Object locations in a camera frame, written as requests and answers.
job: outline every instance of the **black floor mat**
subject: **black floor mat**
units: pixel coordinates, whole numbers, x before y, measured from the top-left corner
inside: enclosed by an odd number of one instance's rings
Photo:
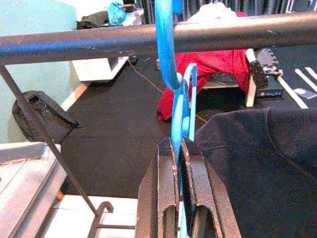
[[[305,70],[310,66],[317,72],[317,47],[273,51],[284,71],[284,80],[293,89],[312,91],[294,68]],[[148,58],[140,57],[136,68],[163,90],[156,57]],[[110,83],[91,84],[69,109],[83,127],[73,130],[63,141],[62,154],[89,195],[137,198],[156,145],[170,135],[170,123],[157,120],[160,97],[161,92],[126,65]],[[314,107],[317,99],[304,101]],[[298,106],[285,92],[283,98],[255,100],[255,108],[264,107]],[[245,94],[238,88],[203,90],[197,97],[197,114],[205,120],[217,113],[245,108]],[[203,124],[196,118],[197,129]],[[78,194],[69,179],[62,191]]]

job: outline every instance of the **wall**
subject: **wall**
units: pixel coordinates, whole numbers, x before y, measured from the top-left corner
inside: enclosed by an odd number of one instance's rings
[[[57,0],[0,0],[0,36],[76,28],[76,10]],[[22,92],[39,90],[61,104],[80,85],[69,62],[9,65]],[[25,141],[11,109],[15,97],[0,76],[0,143]]]

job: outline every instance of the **white tape line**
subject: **white tape line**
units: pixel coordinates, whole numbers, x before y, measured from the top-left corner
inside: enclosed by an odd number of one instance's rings
[[[298,106],[301,109],[307,109],[307,105],[303,102],[303,100],[291,89],[291,87],[284,81],[284,79],[279,76],[277,77],[277,81],[282,85],[282,87],[286,90],[286,92],[295,100]]]
[[[308,71],[308,73],[314,78],[317,80],[317,74],[315,73],[315,71],[310,68],[310,67],[305,67],[305,69]]]
[[[312,89],[317,92],[317,86],[309,78],[307,78],[300,69],[296,68],[295,73],[297,73],[309,86],[311,86]]]

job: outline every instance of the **metal rack leg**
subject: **metal rack leg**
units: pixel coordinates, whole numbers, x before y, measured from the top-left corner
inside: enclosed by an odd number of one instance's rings
[[[15,83],[14,79],[12,78],[12,76],[10,75],[10,73],[8,72],[8,70],[6,69],[5,66],[0,66],[0,74],[3,77],[3,79],[5,80],[5,82],[7,83],[7,85],[9,86],[9,88],[11,89],[11,91],[13,92],[13,94],[15,95],[16,99],[18,100],[18,103],[19,103],[23,113],[27,117],[32,119],[32,121],[36,127],[36,130],[41,135],[43,140],[47,143],[48,147],[51,149],[53,154],[56,156],[57,160],[59,161],[59,163],[62,165],[62,167],[66,171],[68,177],[74,183],[79,194],[84,198],[84,200],[86,201],[86,203],[88,204],[88,206],[90,207],[92,212],[95,214],[95,216],[98,216],[99,214],[98,214],[97,210],[95,209],[95,207],[93,206],[93,204],[91,203],[89,197],[87,196],[87,194],[85,193],[85,191],[83,190],[81,185],[79,184],[76,177],[73,175],[73,173],[70,170],[70,168],[68,167],[68,165],[65,163],[64,159],[62,158],[61,153],[56,148],[54,142],[50,138],[49,134],[47,133],[47,131],[45,130],[43,125],[41,124],[40,120],[34,114],[31,106],[26,101],[25,97],[23,96],[23,93],[21,92],[21,90],[19,89],[19,87],[17,86],[17,84]]]

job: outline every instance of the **red cloth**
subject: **red cloth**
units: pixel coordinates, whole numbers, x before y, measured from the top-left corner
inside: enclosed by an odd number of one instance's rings
[[[245,16],[243,12],[236,13],[238,17]],[[175,54],[176,70],[184,75],[190,63],[197,64],[197,94],[209,81],[211,75],[218,71],[234,76],[239,87],[248,91],[249,67],[245,57],[246,49],[228,51],[206,51]],[[191,100],[192,82],[189,87]],[[172,116],[174,92],[165,89],[158,104],[158,119],[169,120]]]

